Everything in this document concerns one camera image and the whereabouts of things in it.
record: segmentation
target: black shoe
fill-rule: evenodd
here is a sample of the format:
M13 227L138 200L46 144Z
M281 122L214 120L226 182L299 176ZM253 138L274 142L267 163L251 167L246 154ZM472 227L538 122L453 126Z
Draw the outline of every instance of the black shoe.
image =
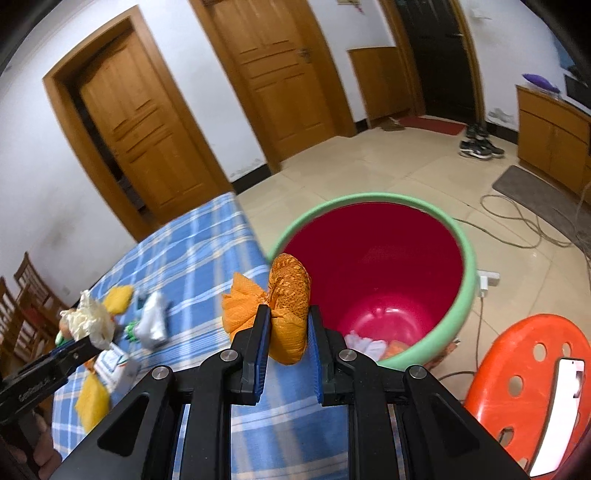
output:
M466 136L472 140L476 140L477 138L488 138L488 132L486 128L483 128L479 124L469 125L466 128Z
M488 148L479 145L476 141L460 142L460 155L482 161L492 158L492 152Z
M476 140L476 142L481 146L490 150L492 153L493 158L505 158L505 150L499 147L495 147L490 140Z

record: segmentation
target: human hand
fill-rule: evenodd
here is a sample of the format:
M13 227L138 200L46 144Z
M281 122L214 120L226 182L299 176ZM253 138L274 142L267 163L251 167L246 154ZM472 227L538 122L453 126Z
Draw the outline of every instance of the human hand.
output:
M39 479L48 480L53 472L61 465L61 455L55 448L53 448L53 438L51 438L51 430L41 418L35 414L37 427L39 428L39 441L33 450L33 460L39 465ZM25 452L18 448L8 446L12 456L18 463L27 463L27 456Z

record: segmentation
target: screw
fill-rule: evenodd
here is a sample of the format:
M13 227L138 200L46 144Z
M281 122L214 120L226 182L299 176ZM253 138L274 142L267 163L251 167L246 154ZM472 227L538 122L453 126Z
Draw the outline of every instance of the screw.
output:
M220 357L225 362L233 362L236 358L238 358L238 352L235 350L224 350L220 353Z
M156 380L162 380L168 376L168 368L167 367L156 367L152 370L152 377Z
M422 380L427 376L427 371L421 367L421 365L413 365L408 369L408 373L410 373L411 377L416 378L417 380Z
M349 350L346 348L345 350L341 350L339 352L339 358L344 362L352 362L357 358L357 352L355 350Z

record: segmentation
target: table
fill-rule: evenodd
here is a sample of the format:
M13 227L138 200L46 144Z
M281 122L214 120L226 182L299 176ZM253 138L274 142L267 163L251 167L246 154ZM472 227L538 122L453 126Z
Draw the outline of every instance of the table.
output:
M171 301L169 341L155 352L125 340L119 346L141 364L138 380L156 365L181 370L230 345L223 330L221 294L239 271L267 288L269 266L233 193L186 213L128 252L91 289L104 299L109 289L132 284L136 291L160 289ZM132 319L131 309L119 318ZM87 375L80 367L54 397L53 437L65 457L85 434L74 405ZM184 412L175 474L180 470ZM309 352L286 367L269 359L265 388L255 407L232 408L232 478L347 478L347 409L322 408L313 385Z

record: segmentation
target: yellow cloth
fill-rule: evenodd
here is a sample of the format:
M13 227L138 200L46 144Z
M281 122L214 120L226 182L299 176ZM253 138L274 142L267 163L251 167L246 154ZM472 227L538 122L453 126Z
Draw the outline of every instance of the yellow cloth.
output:
M252 327L260 304L271 307L269 356L284 365L298 362L307 343L310 279L294 257L281 254L269 273L269 293L240 273L234 273L229 294L222 296L222 323L234 340L236 332Z
M121 315L129 308L134 288L131 285L113 287L109 290L103 305L111 315Z
M89 373L84 380L75 409L86 433L109 413L109 392L95 374Z

